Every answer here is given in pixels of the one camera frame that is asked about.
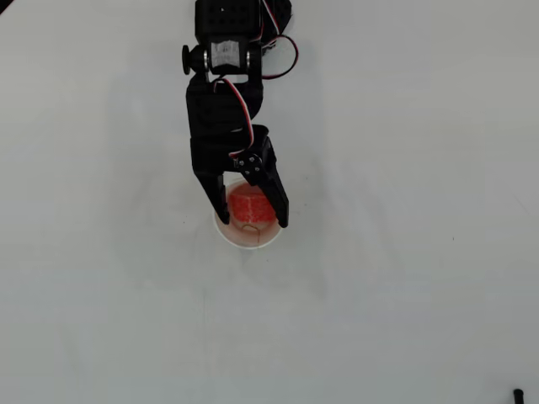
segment orange object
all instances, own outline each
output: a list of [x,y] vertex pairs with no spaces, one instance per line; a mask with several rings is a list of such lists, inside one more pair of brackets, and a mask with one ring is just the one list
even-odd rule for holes
[[232,245],[255,249],[269,245],[280,234],[275,211],[259,187],[240,179],[227,186],[230,225],[214,215],[217,230]]
[[232,218],[242,226],[266,226],[276,220],[275,211],[262,190],[248,183],[234,189],[228,203]]

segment white wire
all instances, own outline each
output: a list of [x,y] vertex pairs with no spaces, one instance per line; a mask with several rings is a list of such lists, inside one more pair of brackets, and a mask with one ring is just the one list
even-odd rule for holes
[[231,153],[228,153],[228,156],[230,156],[232,158],[235,158],[238,154],[240,154],[241,152],[245,152],[245,150],[249,149],[254,144],[253,122],[251,121],[251,114],[249,113],[249,108],[247,106],[247,103],[245,102],[245,100],[242,97],[242,94],[239,92],[239,90],[236,88],[236,86],[234,85],[233,82],[231,82],[227,78],[220,78],[220,79],[216,80],[216,83],[214,84],[214,91],[216,90],[216,84],[218,82],[220,82],[220,81],[223,81],[226,84],[228,84],[228,86],[232,89],[234,94],[236,94],[237,100],[242,105],[243,112],[245,113],[245,120],[247,121],[247,127],[248,127],[248,130],[249,130],[249,137],[251,139],[251,142],[250,142],[249,146],[246,147],[245,149],[238,150],[238,151],[233,151]]
[[271,19],[271,22],[275,26],[275,31],[277,31],[277,35],[280,35],[279,25],[277,24],[277,20],[275,19],[274,14],[271,12],[270,6],[268,6],[268,2],[266,0],[262,0],[262,3],[264,3],[264,6],[266,7],[266,11],[268,12],[269,18]]

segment robotic arm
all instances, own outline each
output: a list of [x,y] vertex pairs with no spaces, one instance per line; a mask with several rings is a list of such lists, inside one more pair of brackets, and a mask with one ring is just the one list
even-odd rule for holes
[[[259,186],[273,206],[281,227],[288,226],[288,198],[277,173],[269,130],[253,125],[264,98],[262,59],[291,19],[289,0],[197,0],[198,45],[184,46],[185,74],[195,76],[187,88],[193,169],[217,215],[230,222],[223,173],[241,173]],[[208,73],[219,78],[210,81]],[[233,84],[226,75],[246,74]]]

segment cable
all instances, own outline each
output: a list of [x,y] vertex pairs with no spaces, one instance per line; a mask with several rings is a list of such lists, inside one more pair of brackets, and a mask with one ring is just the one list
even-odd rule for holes
[[300,50],[297,47],[296,42],[290,36],[287,36],[287,35],[277,35],[274,39],[272,39],[266,45],[262,46],[262,48],[267,49],[267,48],[273,46],[277,42],[277,40],[280,39],[280,38],[284,38],[286,40],[289,40],[291,42],[291,44],[294,46],[294,50],[296,51],[296,57],[294,58],[294,63],[292,63],[292,66],[288,70],[286,70],[285,72],[282,72],[282,73],[279,73],[279,74],[272,74],[272,75],[268,75],[268,76],[262,76],[262,78],[264,80],[275,80],[276,78],[281,78],[283,76],[286,76],[288,73],[290,73],[294,69],[294,67],[296,67],[297,61],[300,58]]
[[262,36],[264,35],[264,21],[262,21],[262,29],[260,30],[259,36],[256,38],[251,39],[251,42],[257,42],[262,39]]
[[230,156],[231,158],[236,158],[238,154],[240,154],[242,152],[245,152],[247,149],[249,149],[254,144],[253,122],[251,122],[251,114],[249,113],[249,108],[247,106],[247,103],[243,99],[242,94],[239,92],[239,90],[236,88],[236,86],[230,80],[228,80],[227,78],[219,77],[214,81],[214,84],[213,84],[213,91],[214,92],[216,91],[216,86],[217,86],[218,82],[225,82],[226,84],[228,84],[230,89],[234,92],[234,94],[237,97],[237,100],[242,105],[243,113],[245,114],[245,120],[247,121],[247,127],[248,127],[248,130],[249,130],[249,137],[250,137],[251,141],[249,143],[249,146],[247,146],[245,149],[238,150],[238,151],[233,151],[232,153],[228,153],[228,156]]
[[280,35],[280,28],[277,24],[277,19],[275,18],[274,14],[271,12],[270,6],[268,6],[268,2],[266,0],[262,0],[262,3],[264,3],[264,6],[266,7],[266,11],[268,12],[269,18],[271,19],[271,22],[275,26],[275,31],[277,32],[277,35]]

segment white surface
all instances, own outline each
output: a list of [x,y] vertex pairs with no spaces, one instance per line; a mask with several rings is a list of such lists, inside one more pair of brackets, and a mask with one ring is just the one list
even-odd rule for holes
[[194,2],[0,17],[2,402],[539,401],[539,3],[294,7],[257,252],[191,172]]

